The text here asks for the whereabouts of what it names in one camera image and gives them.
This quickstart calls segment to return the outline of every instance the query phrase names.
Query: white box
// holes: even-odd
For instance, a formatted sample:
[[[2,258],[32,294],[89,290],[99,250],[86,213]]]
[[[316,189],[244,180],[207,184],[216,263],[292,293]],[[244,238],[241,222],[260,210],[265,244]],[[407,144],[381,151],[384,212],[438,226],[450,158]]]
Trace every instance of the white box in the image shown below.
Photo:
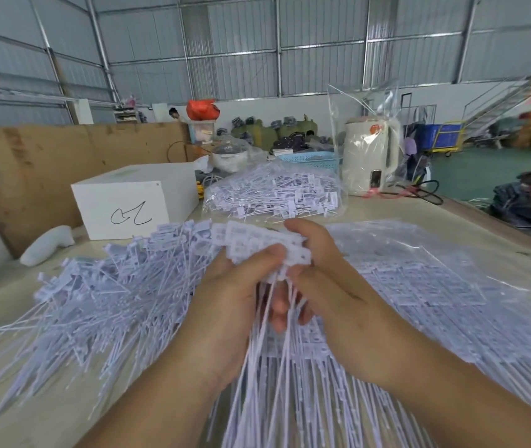
[[[130,165],[71,187],[91,240],[148,237],[199,203],[192,163]]]

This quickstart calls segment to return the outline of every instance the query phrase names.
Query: green floor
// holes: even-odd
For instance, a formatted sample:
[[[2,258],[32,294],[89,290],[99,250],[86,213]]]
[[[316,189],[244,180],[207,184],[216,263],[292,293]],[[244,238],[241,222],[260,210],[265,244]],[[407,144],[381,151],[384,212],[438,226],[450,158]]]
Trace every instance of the green floor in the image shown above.
[[[491,199],[494,187],[515,181],[524,171],[531,171],[531,150],[467,148],[451,157],[434,154],[432,161],[438,192],[463,201]]]

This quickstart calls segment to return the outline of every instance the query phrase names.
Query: handwritten marking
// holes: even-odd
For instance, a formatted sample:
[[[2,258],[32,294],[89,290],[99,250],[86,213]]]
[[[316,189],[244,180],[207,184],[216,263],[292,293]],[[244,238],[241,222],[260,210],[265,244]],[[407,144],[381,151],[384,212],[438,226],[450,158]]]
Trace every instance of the handwritten marking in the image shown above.
[[[110,217],[110,221],[112,222],[113,225],[120,225],[121,223],[124,223],[126,222],[127,220],[130,219],[130,217],[127,217],[125,218],[125,214],[128,214],[129,212],[132,212],[134,210],[137,210],[137,213],[135,214],[135,217],[133,218],[133,223],[135,225],[144,225],[146,223],[149,223],[152,219],[150,218],[149,220],[147,220],[146,222],[142,222],[142,223],[137,223],[137,217],[139,216],[139,213],[141,212],[141,209],[143,209],[143,205],[145,204],[145,201],[142,202],[141,204],[139,204],[137,207],[134,207],[133,209],[131,210],[128,210],[126,212],[124,212],[122,209],[117,209],[115,210],[113,213],[112,213],[112,216]],[[119,222],[115,222],[114,221],[114,216],[116,214],[120,213],[120,218],[117,217],[117,220],[121,219]]]

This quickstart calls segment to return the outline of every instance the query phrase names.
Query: electric kettle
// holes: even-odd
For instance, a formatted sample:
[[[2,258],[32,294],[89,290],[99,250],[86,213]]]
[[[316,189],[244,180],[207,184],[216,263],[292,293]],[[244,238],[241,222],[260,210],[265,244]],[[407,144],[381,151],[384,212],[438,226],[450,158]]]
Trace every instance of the electric kettle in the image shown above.
[[[342,180],[349,195],[379,189],[400,164],[401,125],[385,116],[351,118],[344,125]]]

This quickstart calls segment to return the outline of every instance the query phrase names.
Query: forearm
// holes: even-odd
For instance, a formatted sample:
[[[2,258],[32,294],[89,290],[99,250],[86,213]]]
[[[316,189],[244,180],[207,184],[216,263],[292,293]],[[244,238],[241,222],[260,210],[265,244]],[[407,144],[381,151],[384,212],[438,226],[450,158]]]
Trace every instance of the forearm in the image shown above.
[[[531,407],[475,366],[426,340],[389,391],[440,447],[530,447]]]
[[[176,340],[77,444],[77,448],[195,446],[217,387]]]

